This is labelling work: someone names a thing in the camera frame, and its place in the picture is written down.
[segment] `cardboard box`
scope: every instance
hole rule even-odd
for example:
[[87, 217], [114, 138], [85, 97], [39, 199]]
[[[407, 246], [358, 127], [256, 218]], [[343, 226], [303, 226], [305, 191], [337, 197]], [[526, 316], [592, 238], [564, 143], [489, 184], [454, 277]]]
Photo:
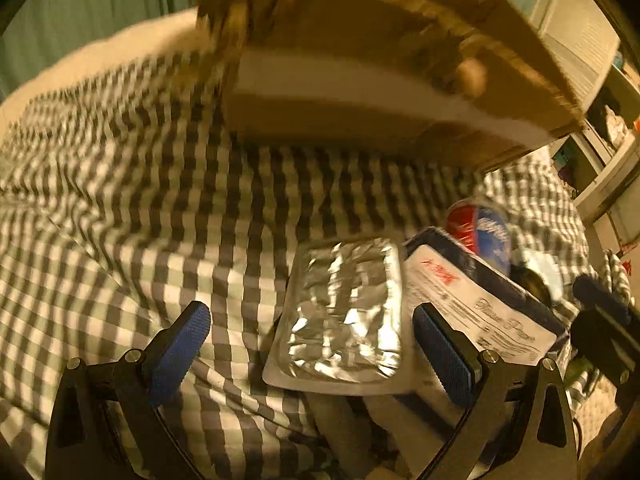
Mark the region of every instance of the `cardboard box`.
[[564, 76], [505, 0], [209, 0], [200, 13], [228, 54], [226, 126], [250, 142], [488, 170], [578, 129]]

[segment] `red can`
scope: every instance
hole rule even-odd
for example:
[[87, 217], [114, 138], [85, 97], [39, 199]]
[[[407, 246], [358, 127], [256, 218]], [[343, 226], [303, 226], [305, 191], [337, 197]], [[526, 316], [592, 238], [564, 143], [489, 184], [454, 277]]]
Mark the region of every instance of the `red can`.
[[505, 276], [511, 267], [511, 236], [505, 216], [486, 200], [456, 202], [447, 213], [446, 231]]

